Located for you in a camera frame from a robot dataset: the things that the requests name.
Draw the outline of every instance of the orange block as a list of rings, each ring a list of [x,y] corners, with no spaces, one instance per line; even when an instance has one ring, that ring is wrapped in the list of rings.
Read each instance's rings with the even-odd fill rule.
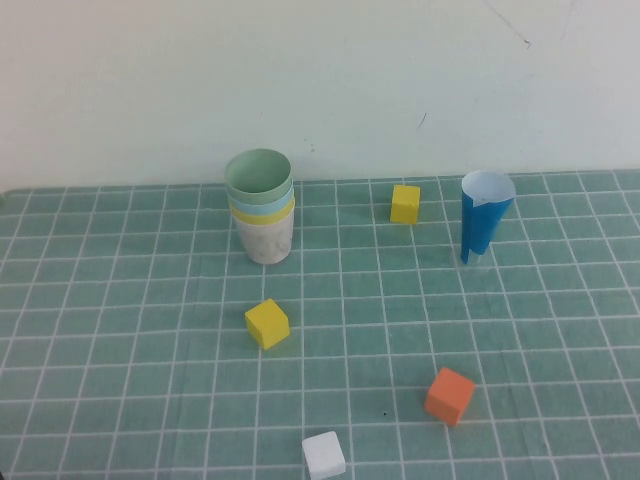
[[[471,401],[474,388],[471,380],[445,367],[431,385],[424,409],[455,427]]]

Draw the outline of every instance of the blue cup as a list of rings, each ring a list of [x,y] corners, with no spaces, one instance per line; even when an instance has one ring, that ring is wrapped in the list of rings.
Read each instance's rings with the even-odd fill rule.
[[[248,215],[271,215],[279,212],[284,207],[286,207],[292,198],[293,184],[283,197],[279,198],[275,202],[267,203],[265,205],[250,205],[248,203],[241,202],[231,195],[229,195],[229,203],[233,205],[233,207],[237,210],[240,210],[242,213],[246,213]]]
[[[515,196],[516,186],[503,173],[479,170],[465,175],[462,179],[462,263],[469,262],[469,252],[484,255]]]

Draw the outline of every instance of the yellow cup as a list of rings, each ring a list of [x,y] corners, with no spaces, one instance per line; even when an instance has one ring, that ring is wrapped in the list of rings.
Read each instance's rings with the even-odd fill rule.
[[[270,215],[250,215],[248,213],[243,213],[233,205],[229,204],[229,208],[231,208],[231,213],[234,217],[244,223],[248,223],[249,225],[271,225],[272,223],[278,223],[280,220],[283,220],[291,210],[296,205],[295,197],[291,197],[289,203],[287,203],[282,210],[277,211],[276,213],[272,213]]]

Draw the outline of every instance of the block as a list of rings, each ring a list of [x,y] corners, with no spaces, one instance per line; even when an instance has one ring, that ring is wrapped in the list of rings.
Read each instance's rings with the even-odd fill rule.
[[[427,393],[424,409],[455,427],[467,409],[475,384],[448,368],[442,368]]]
[[[347,470],[336,432],[327,432],[302,441],[311,480],[340,475]]]
[[[289,336],[289,319],[272,299],[253,307],[244,318],[249,333],[265,350]]]
[[[414,224],[420,209],[420,187],[394,185],[391,200],[391,221]]]

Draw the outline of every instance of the white wall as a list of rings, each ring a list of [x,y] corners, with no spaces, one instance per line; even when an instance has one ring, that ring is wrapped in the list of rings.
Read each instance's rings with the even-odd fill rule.
[[[4,0],[0,186],[216,181],[256,146],[304,179],[638,166],[639,15],[638,0]]]

